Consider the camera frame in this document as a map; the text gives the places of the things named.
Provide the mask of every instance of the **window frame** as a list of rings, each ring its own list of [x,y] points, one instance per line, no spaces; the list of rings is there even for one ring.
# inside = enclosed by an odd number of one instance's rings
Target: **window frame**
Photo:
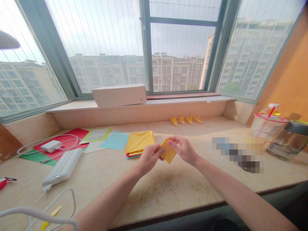
[[[77,83],[77,76],[73,72],[64,46],[53,22],[47,4],[43,0],[15,0],[27,26],[34,32],[33,37],[38,48],[46,61],[50,63],[56,77],[59,80],[68,100],[49,106],[44,106],[29,111],[21,112],[15,115],[0,117],[0,122],[8,123],[21,118],[26,118],[35,114],[42,113],[50,108],[58,107],[75,100],[94,99],[92,93],[82,93]],[[153,17],[150,15],[150,0],[139,0],[142,46],[144,56],[144,71],[147,76],[146,84],[148,86],[147,95],[171,95],[171,94],[191,94],[203,92],[216,92],[220,80],[220,72],[227,59],[226,54],[229,48],[229,42],[234,31],[237,15],[240,9],[241,0],[222,0],[217,21],[203,21],[177,18]],[[294,28],[296,27],[302,12],[296,19],[285,43],[278,54],[257,99],[250,100],[234,97],[239,101],[254,104],[257,102],[261,93],[269,80],[276,64],[288,43]],[[153,68],[152,68],[152,50],[151,50],[151,23],[177,24],[177,25],[196,25],[196,26],[215,26],[215,35],[208,63],[207,73],[204,81],[204,87],[201,90],[187,91],[168,91],[154,92],[153,87]]]

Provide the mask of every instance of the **hand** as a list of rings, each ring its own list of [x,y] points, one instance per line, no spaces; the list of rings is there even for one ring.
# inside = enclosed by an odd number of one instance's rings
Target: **hand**
[[[180,136],[170,136],[168,140],[168,144],[186,163],[195,166],[200,156],[195,152],[188,139]]]
[[[159,148],[160,144],[148,145],[144,148],[137,164],[142,176],[146,175],[152,170],[152,168],[154,168],[158,159],[164,160],[160,155],[165,151],[165,149]]]

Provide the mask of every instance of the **red paper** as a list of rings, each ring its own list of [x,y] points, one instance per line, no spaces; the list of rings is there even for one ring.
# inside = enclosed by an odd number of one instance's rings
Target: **red paper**
[[[78,136],[78,138],[82,140],[82,139],[88,134],[88,132],[89,132],[89,131],[87,131],[87,130],[83,130],[83,129],[80,129],[80,128],[75,128],[75,129],[73,129],[73,130],[71,130],[71,131],[69,131],[69,132],[67,132],[67,133],[64,133],[64,134],[75,135],[75,136]],[[74,136],[58,136],[58,137],[53,138],[53,139],[50,139],[50,140],[48,140],[48,141],[46,141],[46,142],[44,142],[44,143],[41,143],[41,144],[39,144],[39,145],[36,145],[35,147],[33,147],[33,149],[39,151],[39,150],[41,150],[41,146],[42,146],[43,144],[46,144],[46,143],[48,143],[48,142],[50,142],[50,141],[52,141],[52,140],[57,140],[57,141],[60,141],[60,142],[64,142],[64,141],[73,140],[73,139],[75,139],[75,138],[76,138],[76,137],[74,137]],[[65,149],[65,148],[72,147],[72,146],[74,146],[75,142],[76,142],[76,140],[66,142],[66,143],[63,144],[63,147],[61,147],[61,148],[62,148],[62,149]],[[82,149],[84,149],[84,148],[87,147],[88,145],[89,145],[89,143],[81,144],[81,145],[79,145],[79,146],[77,146],[77,147],[75,147],[75,148],[72,148],[71,150],[76,149],[76,148],[82,148]],[[54,156],[59,155],[59,154],[61,154],[61,153],[64,153],[64,152],[66,152],[66,151],[67,151],[67,150],[58,149],[58,150],[54,151],[53,153],[49,153],[49,152],[45,152],[45,151],[41,151],[41,153],[43,153],[44,155],[46,155],[46,156],[48,156],[49,158],[51,158],[51,157],[54,157]],[[54,160],[58,161],[60,158],[61,158],[61,156],[55,158]]]

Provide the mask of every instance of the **red straw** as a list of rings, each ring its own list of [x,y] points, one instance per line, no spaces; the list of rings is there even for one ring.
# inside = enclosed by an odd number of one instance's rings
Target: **red straw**
[[[273,114],[273,112],[274,112],[275,108],[276,108],[276,107],[273,107],[273,108],[272,108],[272,110],[270,111],[270,113],[269,113],[269,116],[268,116],[268,117],[270,117],[270,116]]]

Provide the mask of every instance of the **sky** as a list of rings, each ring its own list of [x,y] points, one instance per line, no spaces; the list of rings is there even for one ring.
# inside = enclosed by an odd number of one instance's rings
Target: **sky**
[[[238,18],[295,21],[305,0],[242,0]],[[69,57],[143,55],[139,0],[46,0]],[[216,21],[221,0],[150,0],[150,15]],[[0,30],[21,48],[0,51],[0,61],[45,62],[14,0],[0,0]],[[151,23],[151,48],[170,56],[205,56],[214,27]]]

